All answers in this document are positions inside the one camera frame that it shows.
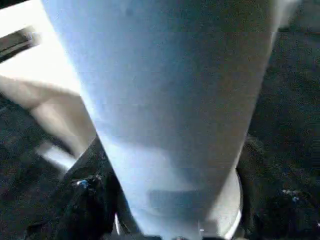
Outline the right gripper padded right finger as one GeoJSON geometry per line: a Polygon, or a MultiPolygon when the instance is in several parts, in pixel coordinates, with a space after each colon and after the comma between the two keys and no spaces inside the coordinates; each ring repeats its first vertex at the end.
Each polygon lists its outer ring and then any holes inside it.
{"type": "Polygon", "coordinates": [[[248,135],[237,165],[245,240],[318,240],[320,186],[304,170],[248,135]]]}

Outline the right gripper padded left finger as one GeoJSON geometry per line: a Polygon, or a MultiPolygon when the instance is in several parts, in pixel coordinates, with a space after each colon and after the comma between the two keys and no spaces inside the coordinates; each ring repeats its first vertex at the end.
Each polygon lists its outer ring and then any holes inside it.
{"type": "Polygon", "coordinates": [[[129,214],[109,158],[95,137],[50,196],[44,214],[26,230],[28,240],[138,240],[137,228],[113,233],[116,216],[129,214]]]}

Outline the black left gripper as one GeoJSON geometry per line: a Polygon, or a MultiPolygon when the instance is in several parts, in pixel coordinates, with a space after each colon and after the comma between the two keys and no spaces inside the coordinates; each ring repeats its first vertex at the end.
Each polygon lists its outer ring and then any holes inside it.
{"type": "Polygon", "coordinates": [[[15,55],[35,47],[41,35],[28,26],[0,38],[0,61],[4,62],[15,55]]]}

